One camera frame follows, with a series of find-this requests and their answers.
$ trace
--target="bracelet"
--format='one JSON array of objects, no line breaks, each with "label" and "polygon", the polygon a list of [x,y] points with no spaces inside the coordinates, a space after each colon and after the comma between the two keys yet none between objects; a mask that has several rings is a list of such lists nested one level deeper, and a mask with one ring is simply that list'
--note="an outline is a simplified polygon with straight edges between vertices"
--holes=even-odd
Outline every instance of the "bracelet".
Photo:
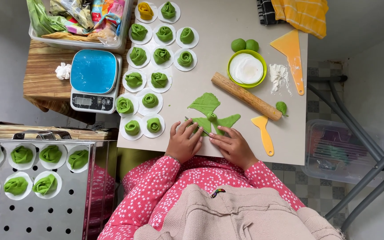
[{"label": "bracelet", "polygon": [[164,154],[164,156],[171,157],[171,158],[173,158],[174,160],[176,160],[179,164],[181,164],[180,161],[179,161],[177,158],[173,157],[173,156],[170,156],[170,155],[168,155],[168,154]]}]

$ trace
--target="orange dough scraper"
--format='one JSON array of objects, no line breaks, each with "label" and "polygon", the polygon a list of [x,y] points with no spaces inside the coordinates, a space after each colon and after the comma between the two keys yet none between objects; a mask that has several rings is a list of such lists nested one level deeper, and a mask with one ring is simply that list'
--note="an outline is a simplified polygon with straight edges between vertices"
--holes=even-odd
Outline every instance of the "orange dough scraper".
[{"label": "orange dough scraper", "polygon": [[254,123],[258,128],[260,128],[260,133],[262,135],[262,143],[264,146],[264,150],[267,155],[274,155],[274,145],[272,144],[272,139],[270,139],[268,131],[266,131],[266,123],[268,123],[268,117],[260,116],[251,119],[251,122]]},{"label": "orange dough scraper", "polygon": [[303,86],[302,60],[300,57],[299,31],[295,29],[288,32],[284,36],[272,41],[270,45],[287,57],[297,92],[299,95],[303,95],[305,90]]}]

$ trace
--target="pink star-print shirt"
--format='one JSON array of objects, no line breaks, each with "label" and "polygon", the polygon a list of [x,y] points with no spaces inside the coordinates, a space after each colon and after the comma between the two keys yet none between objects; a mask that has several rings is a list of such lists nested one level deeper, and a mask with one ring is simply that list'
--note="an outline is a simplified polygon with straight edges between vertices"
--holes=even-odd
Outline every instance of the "pink star-print shirt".
[{"label": "pink star-print shirt", "polygon": [[294,210],[305,205],[259,161],[245,172],[224,158],[195,156],[180,165],[163,156],[142,163],[124,177],[124,200],[116,208],[99,240],[133,239],[136,230],[150,224],[161,230],[168,211],[189,184],[212,194],[220,185],[274,188]]}]

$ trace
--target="black towel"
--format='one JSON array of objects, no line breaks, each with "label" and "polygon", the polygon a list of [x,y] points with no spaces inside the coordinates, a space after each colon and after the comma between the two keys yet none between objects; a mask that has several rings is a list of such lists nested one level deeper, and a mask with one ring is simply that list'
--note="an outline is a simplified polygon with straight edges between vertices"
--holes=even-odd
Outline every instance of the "black towel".
[{"label": "black towel", "polygon": [[257,0],[257,11],[259,12],[260,24],[285,24],[284,20],[275,20],[275,10],[270,0]]}]

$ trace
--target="yellow striped cloth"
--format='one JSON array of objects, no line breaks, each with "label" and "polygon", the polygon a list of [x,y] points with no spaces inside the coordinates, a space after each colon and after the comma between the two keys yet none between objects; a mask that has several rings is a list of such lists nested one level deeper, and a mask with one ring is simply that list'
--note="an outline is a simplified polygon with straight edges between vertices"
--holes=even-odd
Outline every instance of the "yellow striped cloth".
[{"label": "yellow striped cloth", "polygon": [[275,19],[285,20],[295,28],[322,39],[327,35],[326,0],[272,0]]}]

